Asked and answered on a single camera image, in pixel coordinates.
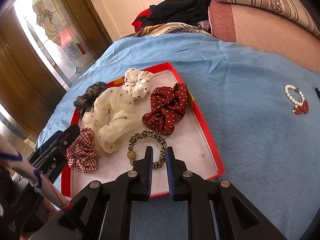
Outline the white blue striped sleeve forearm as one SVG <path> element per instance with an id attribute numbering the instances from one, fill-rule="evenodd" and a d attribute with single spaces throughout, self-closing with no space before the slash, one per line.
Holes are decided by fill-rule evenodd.
<path id="1" fill-rule="evenodd" d="M 8 167 L 29 180 L 32 187 L 44 198 L 64 212 L 71 211 L 73 204 L 64 197 L 49 179 L 1 136 L 1 165 Z"/>

